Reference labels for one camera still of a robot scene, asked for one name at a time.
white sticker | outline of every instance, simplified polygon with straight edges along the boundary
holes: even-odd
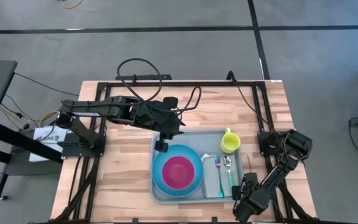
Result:
[[[92,112],[73,112],[73,114],[77,116],[100,116],[100,114]]]

fork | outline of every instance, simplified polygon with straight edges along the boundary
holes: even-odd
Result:
[[[219,196],[224,197],[223,187],[222,187],[222,179],[221,179],[221,157],[215,156],[215,165],[218,168],[219,174]]]

gray concrete floor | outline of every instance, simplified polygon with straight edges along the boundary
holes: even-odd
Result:
[[[258,0],[255,8],[260,26],[358,25],[358,1],[352,0]],[[251,25],[247,1],[84,0],[67,10],[53,0],[0,0],[0,29],[227,25]],[[318,216],[358,223],[358,153],[347,132],[347,120],[358,116],[358,30],[261,35],[270,76],[284,81],[294,124],[314,142],[306,171]],[[114,79],[116,66],[129,57],[147,58],[174,79],[221,79],[228,70],[240,79],[262,78],[252,31],[0,34],[0,59],[17,60],[16,72],[73,93],[83,80]],[[135,63],[125,73],[152,71]],[[34,119],[72,98],[20,77],[8,94]],[[4,103],[14,108],[9,99]],[[14,128],[2,114],[0,123]],[[353,133],[358,144],[358,129]],[[10,177],[4,194],[11,199],[0,202],[0,223],[47,220],[58,178]]]

yellow cable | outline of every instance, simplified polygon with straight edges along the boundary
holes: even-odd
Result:
[[[19,118],[16,117],[16,115],[12,115],[9,111],[6,111],[4,108],[0,108],[2,112],[4,112],[6,115],[9,115],[11,118],[15,119],[17,122],[22,124],[22,121],[19,120]]]
[[[77,2],[74,6],[66,6],[66,5],[63,3],[63,0],[60,0],[60,3],[61,3],[62,6],[65,7],[66,9],[74,9],[75,7],[79,6],[82,1],[83,1],[83,0],[80,0],[80,1]]]
[[[51,112],[48,112],[47,114],[45,114],[41,119],[40,119],[40,123],[39,123],[39,126],[40,128],[42,127],[42,121],[51,117],[53,114],[55,113],[59,113],[59,111],[51,111]]]

spoon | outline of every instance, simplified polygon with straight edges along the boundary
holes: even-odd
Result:
[[[230,166],[231,166],[231,159],[230,156],[224,156],[223,158],[223,164],[225,167],[227,167],[227,171],[229,172],[229,180],[230,180],[230,188],[234,185],[233,176],[230,172]]]

